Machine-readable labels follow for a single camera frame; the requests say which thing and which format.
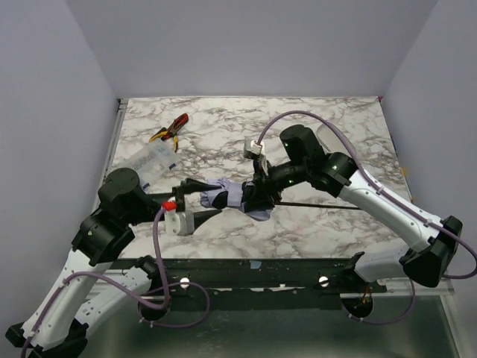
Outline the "lilac umbrella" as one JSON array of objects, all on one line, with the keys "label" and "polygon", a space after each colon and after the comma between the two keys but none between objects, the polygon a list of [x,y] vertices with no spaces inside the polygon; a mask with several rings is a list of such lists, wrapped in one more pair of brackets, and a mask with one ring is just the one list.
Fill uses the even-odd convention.
[{"label": "lilac umbrella", "polygon": [[213,190],[200,192],[200,205],[205,208],[214,208],[222,210],[232,208],[239,210],[251,219],[257,222],[265,222],[271,218],[271,214],[276,205],[287,207],[310,207],[326,210],[360,210],[358,207],[310,204],[302,202],[277,201],[267,207],[268,202],[260,204],[257,208],[246,211],[245,204],[247,200],[256,191],[256,185],[251,181],[236,183],[228,178],[209,179],[207,185],[215,187]]}]

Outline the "beige zippered umbrella case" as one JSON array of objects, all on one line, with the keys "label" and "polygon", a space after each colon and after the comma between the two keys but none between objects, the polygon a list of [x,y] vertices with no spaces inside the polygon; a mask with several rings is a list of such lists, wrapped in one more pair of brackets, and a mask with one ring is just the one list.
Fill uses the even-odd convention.
[{"label": "beige zippered umbrella case", "polygon": [[356,154],[355,147],[345,135],[343,135],[343,138],[346,144],[343,144],[340,137],[324,124],[322,124],[316,130],[316,136],[318,138],[318,142],[321,144],[325,152],[341,152],[348,155],[349,157]]}]

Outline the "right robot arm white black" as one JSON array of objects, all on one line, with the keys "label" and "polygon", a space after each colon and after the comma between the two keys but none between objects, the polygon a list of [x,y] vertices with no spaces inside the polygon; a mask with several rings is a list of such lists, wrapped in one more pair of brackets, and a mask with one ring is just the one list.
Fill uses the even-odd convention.
[{"label": "right robot arm white black", "polygon": [[344,272],[346,280],[373,282],[408,277],[434,288],[443,277],[457,250],[452,234],[459,235],[462,223],[456,217],[440,219],[425,213],[393,193],[341,152],[327,154],[310,128],[293,125],[280,135],[289,161],[278,166],[255,161],[253,180],[243,185],[246,213],[271,210],[282,191],[302,182],[347,201],[378,220],[405,246],[376,253],[357,253]]}]

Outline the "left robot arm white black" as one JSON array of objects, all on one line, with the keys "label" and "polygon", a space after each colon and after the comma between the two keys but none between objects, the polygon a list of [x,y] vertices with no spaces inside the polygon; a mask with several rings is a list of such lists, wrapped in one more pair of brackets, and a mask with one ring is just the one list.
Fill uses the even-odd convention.
[{"label": "left robot arm white black", "polygon": [[[108,174],[98,190],[99,207],[80,224],[66,263],[50,292],[25,322],[12,325],[5,336],[21,350],[21,357],[78,357],[87,338],[127,298],[141,310],[166,314],[171,306],[169,281],[159,246],[158,226],[193,233],[197,224],[217,215],[186,211],[183,199],[218,186],[184,180],[170,192],[148,194],[140,176],[130,168]],[[133,241],[132,227],[153,225],[155,256],[141,257],[122,282],[105,276],[119,254]]]}]

